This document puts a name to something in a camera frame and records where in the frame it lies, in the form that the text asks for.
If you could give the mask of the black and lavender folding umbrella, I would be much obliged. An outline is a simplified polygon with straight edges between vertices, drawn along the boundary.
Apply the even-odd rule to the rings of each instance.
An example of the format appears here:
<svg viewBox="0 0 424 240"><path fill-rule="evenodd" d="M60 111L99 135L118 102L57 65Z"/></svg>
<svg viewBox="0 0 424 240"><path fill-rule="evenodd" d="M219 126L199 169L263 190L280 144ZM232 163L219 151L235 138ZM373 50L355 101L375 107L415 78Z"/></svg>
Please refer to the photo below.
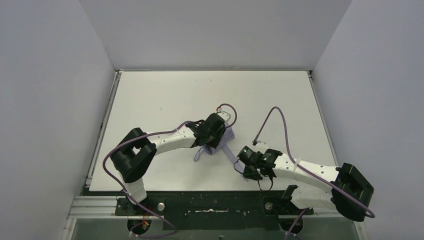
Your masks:
<svg viewBox="0 0 424 240"><path fill-rule="evenodd" d="M229 127L225 130L221 140L219 141L217 147L210 147L210 146L201 146L198 151L195 153L193 157L194 162L198 162L201 158L201 155L203 153L206 153L207 155L214 155L220 151L224 152L226 157L230 160L230 162L233 165L233 169L241 175L241 177L247 182L247 177L243 176L244 167L239 162L236 155L232 152L232 150L228 146L228 142L235 139L235 133L232 127Z"/></svg>

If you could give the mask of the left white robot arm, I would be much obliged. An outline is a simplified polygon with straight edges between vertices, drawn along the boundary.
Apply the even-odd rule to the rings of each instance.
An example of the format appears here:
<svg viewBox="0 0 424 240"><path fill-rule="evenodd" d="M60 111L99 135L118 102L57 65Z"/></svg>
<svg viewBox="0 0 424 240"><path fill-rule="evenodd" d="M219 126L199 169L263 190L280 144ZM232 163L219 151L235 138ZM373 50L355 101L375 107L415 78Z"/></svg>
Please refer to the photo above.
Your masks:
<svg viewBox="0 0 424 240"><path fill-rule="evenodd" d="M139 127L132 129L107 155L121 176L118 183L130 202L135 205L147 198L143 176L155 156L177 149L216 148L230 119L229 113L221 111L205 120L183 122L173 130L146 133Z"/></svg>

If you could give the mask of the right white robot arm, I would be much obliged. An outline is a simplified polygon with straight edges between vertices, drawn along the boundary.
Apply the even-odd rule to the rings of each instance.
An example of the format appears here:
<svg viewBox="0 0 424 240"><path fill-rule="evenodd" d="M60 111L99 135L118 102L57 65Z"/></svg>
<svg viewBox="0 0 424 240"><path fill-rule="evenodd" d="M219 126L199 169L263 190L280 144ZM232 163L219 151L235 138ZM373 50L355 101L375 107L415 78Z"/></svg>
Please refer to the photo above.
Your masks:
<svg viewBox="0 0 424 240"><path fill-rule="evenodd" d="M287 153L268 148L264 152L245 146L237 155L244 165L243 176L260 181L263 177L292 179L314 187L297 186L289 202L298 209L336 210L345 218L363 222L374 218L369 205L374 187L352 164L327 166L292 158Z"/></svg>

